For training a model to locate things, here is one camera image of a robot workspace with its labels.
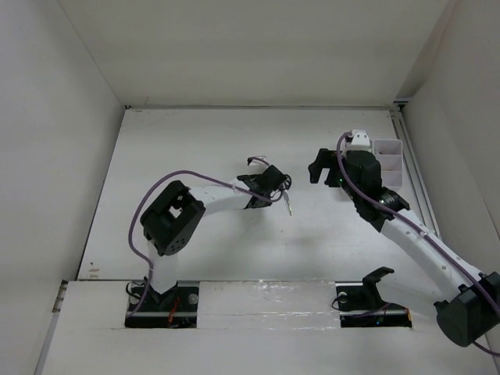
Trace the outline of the black handled scissors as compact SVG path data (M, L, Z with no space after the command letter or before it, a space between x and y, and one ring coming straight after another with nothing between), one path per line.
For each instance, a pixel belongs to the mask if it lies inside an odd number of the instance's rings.
M289 216L293 216L292 207L291 207L291 201L290 201L290 197L289 197L289 194L288 194L288 190L289 190L289 187L286 184L282 184L281 185L280 192L281 192L281 195L282 195L282 199L284 200L284 204L286 206L288 215Z

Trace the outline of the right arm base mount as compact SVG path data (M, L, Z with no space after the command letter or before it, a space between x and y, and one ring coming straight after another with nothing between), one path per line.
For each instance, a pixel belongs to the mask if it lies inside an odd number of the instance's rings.
M335 283L336 296L330 304L339 312L341 328L412 328L409 310L380 296L377 284L394 272L382 266L365 275L361 281Z

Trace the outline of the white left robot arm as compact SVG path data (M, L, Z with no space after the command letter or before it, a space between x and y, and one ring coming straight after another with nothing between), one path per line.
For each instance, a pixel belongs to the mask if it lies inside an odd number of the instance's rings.
M274 165L228 182L205 177L211 184L188 187L171 181L142 213L140 224L152 264L147 300L156 309L169 308L177 286L178 253L191 240L202 218L231 210L263 209L291 186L289 175Z

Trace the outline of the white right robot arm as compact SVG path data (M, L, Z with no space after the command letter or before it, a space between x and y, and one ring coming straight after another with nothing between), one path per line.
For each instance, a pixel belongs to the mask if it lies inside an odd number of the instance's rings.
M433 235L398 193L384 187L381 166L368 151L338 152L321 148L309 165L316 184L340 188L358 215L401 248L436 284L442 298L425 303L441 332L460 347L475 345L499 324L499 274L485 274L460 259Z

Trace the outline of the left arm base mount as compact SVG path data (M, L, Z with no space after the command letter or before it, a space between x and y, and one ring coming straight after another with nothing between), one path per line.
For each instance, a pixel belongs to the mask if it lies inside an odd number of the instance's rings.
M132 316L145 289L146 278L130 281L126 286L128 295L126 328L191 329L197 327L199 282L177 282L168 292L160 295L148 289L141 307Z

